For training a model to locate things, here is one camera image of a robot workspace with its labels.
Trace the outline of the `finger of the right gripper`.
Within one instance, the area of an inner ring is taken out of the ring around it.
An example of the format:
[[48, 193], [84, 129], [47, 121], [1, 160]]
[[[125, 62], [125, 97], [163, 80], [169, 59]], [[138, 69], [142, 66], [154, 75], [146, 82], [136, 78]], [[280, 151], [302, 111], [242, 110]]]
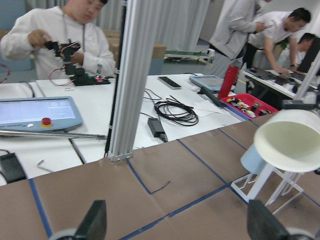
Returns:
[[293, 100], [293, 99], [285, 99], [282, 100], [281, 108], [283, 110], [305, 110], [305, 111], [311, 111], [311, 110], [319, 110], [320, 105], [317, 103], [304, 103], [302, 100]]

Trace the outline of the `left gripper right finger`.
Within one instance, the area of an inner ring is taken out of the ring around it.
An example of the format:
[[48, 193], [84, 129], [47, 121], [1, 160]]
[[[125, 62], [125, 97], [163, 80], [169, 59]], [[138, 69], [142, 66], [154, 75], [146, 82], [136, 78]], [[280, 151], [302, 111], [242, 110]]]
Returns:
[[249, 200], [247, 209], [247, 233], [251, 240], [287, 240], [285, 227], [260, 200]]

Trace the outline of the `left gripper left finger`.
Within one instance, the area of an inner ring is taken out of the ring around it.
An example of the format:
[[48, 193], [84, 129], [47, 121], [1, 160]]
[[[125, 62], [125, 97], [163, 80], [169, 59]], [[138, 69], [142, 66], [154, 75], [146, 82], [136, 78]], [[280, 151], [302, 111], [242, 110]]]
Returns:
[[95, 200], [74, 237], [76, 240], [104, 240], [107, 233], [107, 205], [105, 200]]

